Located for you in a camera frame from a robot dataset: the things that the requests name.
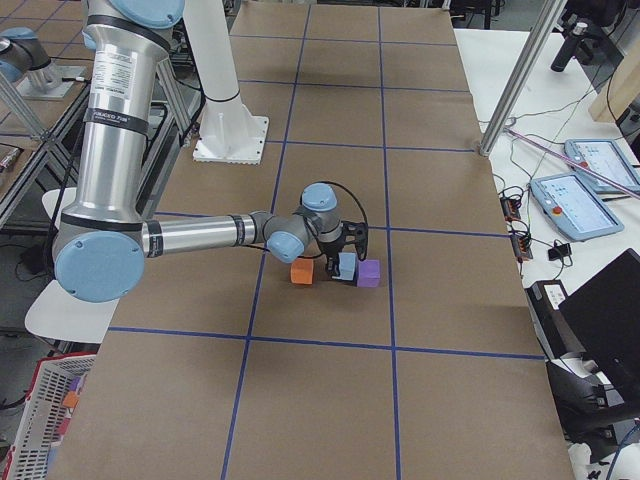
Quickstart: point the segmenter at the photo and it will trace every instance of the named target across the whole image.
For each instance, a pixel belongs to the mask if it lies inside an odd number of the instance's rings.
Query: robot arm
[[[332,188],[323,183],[305,189],[290,217],[254,212],[144,222],[135,200],[155,72],[168,57],[184,3],[92,0],[85,6],[85,32],[96,44],[86,133],[76,198],[62,212],[52,252],[65,290],[90,302],[119,298],[139,282],[145,257],[207,248],[266,243],[291,263],[316,240],[332,276],[345,245],[355,243],[366,256],[366,224],[343,222]]]
[[[62,82],[60,73],[36,34],[24,27],[0,32],[0,73],[16,82],[27,73],[33,87],[41,92]]]

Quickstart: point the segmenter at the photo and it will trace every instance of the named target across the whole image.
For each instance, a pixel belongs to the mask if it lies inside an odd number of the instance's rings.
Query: purple cube
[[[358,262],[358,287],[375,288],[380,285],[380,260]]]

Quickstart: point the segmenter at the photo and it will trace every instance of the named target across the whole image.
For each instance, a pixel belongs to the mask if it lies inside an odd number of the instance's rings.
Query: tablet
[[[531,193],[558,230],[573,241],[611,235],[624,228],[575,173],[532,180]]]
[[[613,140],[567,140],[564,150],[574,162],[582,164],[633,192],[640,193],[640,176]],[[615,187],[576,170],[576,175],[596,193],[617,193]]]

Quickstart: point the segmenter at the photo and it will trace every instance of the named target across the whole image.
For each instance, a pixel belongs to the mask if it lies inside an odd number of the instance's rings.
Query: orange block
[[[78,404],[78,400],[80,400],[80,397],[76,392],[69,392],[67,393],[67,396],[64,397],[64,400],[62,401],[62,406],[67,408],[76,408],[76,405]]]
[[[313,283],[313,260],[297,258],[291,264],[291,283],[296,285],[311,285]]]

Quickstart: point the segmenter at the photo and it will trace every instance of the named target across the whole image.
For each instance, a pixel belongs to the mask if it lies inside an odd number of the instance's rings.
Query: black screen
[[[640,399],[640,256],[632,250],[560,304],[587,353],[625,401]]]

